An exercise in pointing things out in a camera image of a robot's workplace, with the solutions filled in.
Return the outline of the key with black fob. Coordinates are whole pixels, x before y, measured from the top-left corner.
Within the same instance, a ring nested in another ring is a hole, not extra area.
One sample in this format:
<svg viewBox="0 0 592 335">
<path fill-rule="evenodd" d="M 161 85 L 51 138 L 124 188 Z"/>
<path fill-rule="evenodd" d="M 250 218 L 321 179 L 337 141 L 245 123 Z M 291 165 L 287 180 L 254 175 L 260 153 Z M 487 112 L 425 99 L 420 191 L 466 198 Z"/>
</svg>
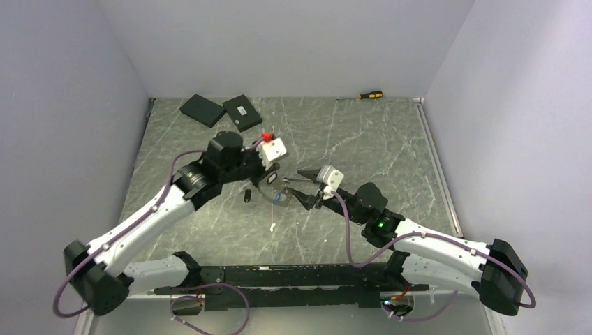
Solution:
<svg viewBox="0 0 592 335">
<path fill-rule="evenodd" d="M 250 203 L 251 196 L 252 196 L 252 190 L 251 189 L 246 189 L 245 192 L 244 192 L 244 202 L 245 203 Z"/>
</svg>

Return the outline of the metal keyring plate with rings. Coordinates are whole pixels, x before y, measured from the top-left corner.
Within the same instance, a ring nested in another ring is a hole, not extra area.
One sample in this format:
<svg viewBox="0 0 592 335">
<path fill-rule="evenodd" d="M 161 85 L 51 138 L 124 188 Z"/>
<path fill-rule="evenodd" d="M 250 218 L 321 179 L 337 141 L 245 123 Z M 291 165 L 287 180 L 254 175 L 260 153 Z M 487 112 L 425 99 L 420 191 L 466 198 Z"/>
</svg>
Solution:
<svg viewBox="0 0 592 335">
<path fill-rule="evenodd" d="M 287 179 L 276 179 L 268 184 L 262 181 L 258 187 L 253 189 L 252 200 L 263 204 L 272 204 L 274 206 L 287 207 L 292 198 L 288 192 L 290 182 Z"/>
</svg>

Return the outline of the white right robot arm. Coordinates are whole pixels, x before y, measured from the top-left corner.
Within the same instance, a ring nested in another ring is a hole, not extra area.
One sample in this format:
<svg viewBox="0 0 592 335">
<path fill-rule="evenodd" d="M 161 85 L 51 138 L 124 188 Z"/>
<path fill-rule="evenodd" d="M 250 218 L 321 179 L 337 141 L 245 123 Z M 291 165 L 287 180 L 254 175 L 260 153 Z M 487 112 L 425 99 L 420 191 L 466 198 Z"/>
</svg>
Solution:
<svg viewBox="0 0 592 335">
<path fill-rule="evenodd" d="M 299 174 L 317 191 L 306 194 L 286 186 L 286 192 L 307 210 L 325 207 L 344 218 L 346 255 L 353 267 L 366 267 L 390 253 L 384 274 L 394 290 L 428 285 L 462 292 L 508 316 L 535 308 L 535 295 L 526 282 L 528 270 L 508 242 L 470 241 L 426 228 L 389 210 L 387 198 L 374 183 L 349 193 L 341 187 L 343 173 L 331 165 Z"/>
</svg>

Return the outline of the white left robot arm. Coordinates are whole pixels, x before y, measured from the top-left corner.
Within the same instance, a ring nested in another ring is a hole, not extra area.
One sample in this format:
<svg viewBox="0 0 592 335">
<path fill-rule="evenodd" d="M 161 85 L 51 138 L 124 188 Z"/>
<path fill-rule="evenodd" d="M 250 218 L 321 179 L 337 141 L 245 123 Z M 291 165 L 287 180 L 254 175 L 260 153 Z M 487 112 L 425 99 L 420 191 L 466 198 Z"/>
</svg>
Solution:
<svg viewBox="0 0 592 335">
<path fill-rule="evenodd" d="M 148 243 L 221 194 L 226 184 L 257 186 L 288 155 L 281 138 L 263 133 L 250 147 L 240 134 L 221 131 L 198 158 L 171 166 L 160 191 L 125 221 L 87 243 L 74 240 L 64 249 L 66 279 L 52 303 L 60 318 L 85 311 L 106 315 L 129 296 L 153 288 L 177 287 L 184 293 L 200 284 L 199 264 L 185 252 L 162 260 L 134 263 Z"/>
</svg>

